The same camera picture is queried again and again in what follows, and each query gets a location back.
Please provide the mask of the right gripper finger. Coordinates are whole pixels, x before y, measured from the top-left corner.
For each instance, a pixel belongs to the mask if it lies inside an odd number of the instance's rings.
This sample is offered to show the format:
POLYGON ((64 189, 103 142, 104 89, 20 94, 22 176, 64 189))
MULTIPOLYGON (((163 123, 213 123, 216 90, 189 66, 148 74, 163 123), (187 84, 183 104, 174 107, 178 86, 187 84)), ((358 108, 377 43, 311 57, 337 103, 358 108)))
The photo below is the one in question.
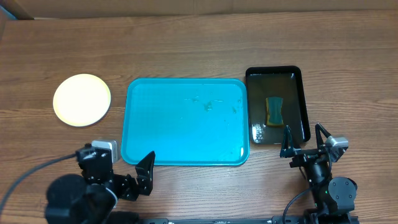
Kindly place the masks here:
POLYGON ((284 137, 281 144, 280 157, 294 157, 301 150, 299 143, 294 139, 291 128, 287 125, 284 128, 284 137))
POLYGON ((317 123, 315 125, 315 135, 316 135, 316 141, 317 141, 317 148, 318 149, 326 149, 327 145, 323 141, 323 137, 330 137, 331 134, 320 124, 317 123))

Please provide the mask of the green yellow sponge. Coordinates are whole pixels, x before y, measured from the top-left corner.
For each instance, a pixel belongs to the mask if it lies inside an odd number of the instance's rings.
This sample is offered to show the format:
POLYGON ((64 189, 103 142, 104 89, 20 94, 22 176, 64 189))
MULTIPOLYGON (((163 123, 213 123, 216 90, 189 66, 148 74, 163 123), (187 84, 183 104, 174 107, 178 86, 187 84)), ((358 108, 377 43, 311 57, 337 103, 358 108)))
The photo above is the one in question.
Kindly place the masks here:
POLYGON ((282 126, 284 124, 282 117, 283 99, 272 96, 266 98, 266 125, 267 126, 282 126))

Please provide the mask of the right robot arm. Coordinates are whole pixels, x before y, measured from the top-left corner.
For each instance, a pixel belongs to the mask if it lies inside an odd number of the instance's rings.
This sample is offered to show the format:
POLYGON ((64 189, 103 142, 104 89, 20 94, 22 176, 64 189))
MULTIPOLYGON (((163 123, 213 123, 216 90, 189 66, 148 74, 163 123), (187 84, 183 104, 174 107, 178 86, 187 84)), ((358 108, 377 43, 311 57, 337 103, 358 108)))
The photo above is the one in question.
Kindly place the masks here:
POLYGON ((287 221, 287 212, 298 198, 311 192, 315 207, 304 211, 299 223, 357 223, 349 213, 354 210, 358 186, 347 177, 333 177, 332 165, 343 156, 349 147, 344 136, 331 135, 320 123, 315 125, 317 147, 303 150, 295 145, 291 128, 284 128, 280 157, 291 158, 291 168, 299 168, 308 189, 296 195, 285 207, 282 222, 287 221))

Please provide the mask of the yellow-green plate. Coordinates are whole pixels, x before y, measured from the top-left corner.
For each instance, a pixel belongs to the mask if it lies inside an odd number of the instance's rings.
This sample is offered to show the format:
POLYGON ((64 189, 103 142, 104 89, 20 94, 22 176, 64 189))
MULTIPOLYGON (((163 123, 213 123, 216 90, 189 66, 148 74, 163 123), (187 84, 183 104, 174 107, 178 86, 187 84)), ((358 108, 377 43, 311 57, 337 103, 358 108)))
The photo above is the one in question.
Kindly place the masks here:
POLYGON ((53 96, 53 110, 64 123, 74 127, 97 123, 108 112, 111 91, 97 76, 78 74, 63 81, 53 96))

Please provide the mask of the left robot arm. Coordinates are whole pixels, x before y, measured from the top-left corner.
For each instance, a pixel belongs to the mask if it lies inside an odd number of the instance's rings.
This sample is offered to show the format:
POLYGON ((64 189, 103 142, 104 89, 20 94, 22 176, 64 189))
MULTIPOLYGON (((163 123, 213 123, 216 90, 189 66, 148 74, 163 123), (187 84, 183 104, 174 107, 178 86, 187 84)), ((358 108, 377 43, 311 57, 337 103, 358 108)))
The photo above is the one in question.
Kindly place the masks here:
POLYGON ((118 161, 115 140, 94 140, 74 153, 81 175, 68 174, 47 189, 45 219, 48 223, 142 223, 134 212, 115 212, 120 199, 136 201, 153 189, 155 152, 135 166, 137 177, 115 174, 118 161))

